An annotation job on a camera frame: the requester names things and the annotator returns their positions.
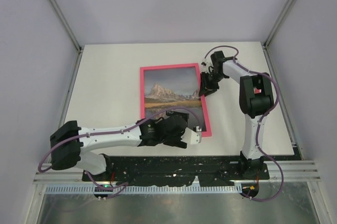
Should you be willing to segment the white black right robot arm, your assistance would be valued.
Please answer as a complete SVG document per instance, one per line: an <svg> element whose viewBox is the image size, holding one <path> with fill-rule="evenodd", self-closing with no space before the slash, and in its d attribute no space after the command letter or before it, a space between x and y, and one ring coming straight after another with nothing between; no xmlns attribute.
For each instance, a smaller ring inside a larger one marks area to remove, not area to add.
<svg viewBox="0 0 337 224"><path fill-rule="evenodd" d="M223 79L233 79L239 84L239 107L245 116L243 148L237 164L238 174L250 179L263 169L260 143L266 116L274 107L272 81L267 73L258 73L241 65L236 57L225 57L222 51L211 55L211 65L201 72L199 96L208 96L219 89Z"/></svg>

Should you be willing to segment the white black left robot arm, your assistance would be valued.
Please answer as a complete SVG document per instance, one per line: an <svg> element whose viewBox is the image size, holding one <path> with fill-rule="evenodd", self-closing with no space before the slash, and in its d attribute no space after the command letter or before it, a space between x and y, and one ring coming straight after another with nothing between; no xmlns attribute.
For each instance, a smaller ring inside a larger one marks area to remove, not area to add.
<svg viewBox="0 0 337 224"><path fill-rule="evenodd" d="M142 119L116 128L85 128L78 126L75 120L68 121L50 136L51 168L66 170L77 167L106 181L112 176L112 165L106 154L95 154L94 150L159 144L185 149L187 144L182 136L188 119L187 113L169 110L165 117Z"/></svg>

